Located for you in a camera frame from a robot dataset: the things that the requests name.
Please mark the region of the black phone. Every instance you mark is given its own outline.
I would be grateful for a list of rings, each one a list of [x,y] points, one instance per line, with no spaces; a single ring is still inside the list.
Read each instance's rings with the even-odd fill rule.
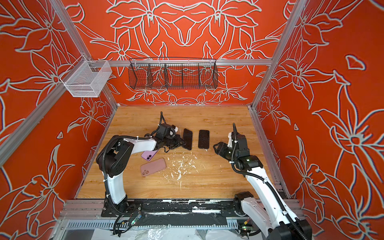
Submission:
[[[186,149],[186,150],[189,150],[191,151],[192,150],[192,145],[193,145],[193,132],[188,130],[188,129],[184,129],[183,131],[183,148]]]

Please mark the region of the dark phone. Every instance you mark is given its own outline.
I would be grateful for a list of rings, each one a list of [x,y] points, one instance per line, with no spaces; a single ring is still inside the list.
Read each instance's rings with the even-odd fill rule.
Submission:
[[[210,147],[210,131],[208,130],[199,130],[199,149],[209,149]]]

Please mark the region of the purple phone case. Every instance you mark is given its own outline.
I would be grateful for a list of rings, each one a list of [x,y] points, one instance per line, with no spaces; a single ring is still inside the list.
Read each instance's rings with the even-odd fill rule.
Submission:
[[[156,155],[157,152],[158,152],[158,150],[156,150],[156,151],[144,151],[141,154],[141,157],[146,161],[150,161]]]

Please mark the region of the pink phone case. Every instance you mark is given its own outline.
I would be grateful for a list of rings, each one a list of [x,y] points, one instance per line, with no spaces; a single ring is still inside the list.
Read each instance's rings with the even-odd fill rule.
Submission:
[[[167,165],[165,159],[160,158],[141,165],[141,176],[146,177],[162,170],[165,170],[166,168]]]

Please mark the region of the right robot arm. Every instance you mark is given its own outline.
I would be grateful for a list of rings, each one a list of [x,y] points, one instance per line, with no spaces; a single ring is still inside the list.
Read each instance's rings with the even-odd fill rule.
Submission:
[[[265,240],[312,239],[312,227],[307,220],[300,219],[283,200],[260,159],[251,155],[244,135],[229,133],[228,143],[219,142],[213,148],[256,191],[260,204],[250,192],[242,192],[235,195],[234,205],[237,212],[252,220]]]

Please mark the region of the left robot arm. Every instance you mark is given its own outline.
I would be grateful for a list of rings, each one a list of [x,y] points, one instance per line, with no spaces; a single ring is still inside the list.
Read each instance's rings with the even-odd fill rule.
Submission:
[[[157,151],[165,152],[185,144],[174,125],[159,124],[157,129],[144,137],[113,136],[98,154],[96,162],[103,174],[105,200],[102,217],[130,215],[139,206],[130,204],[124,189],[123,173],[132,154]]]

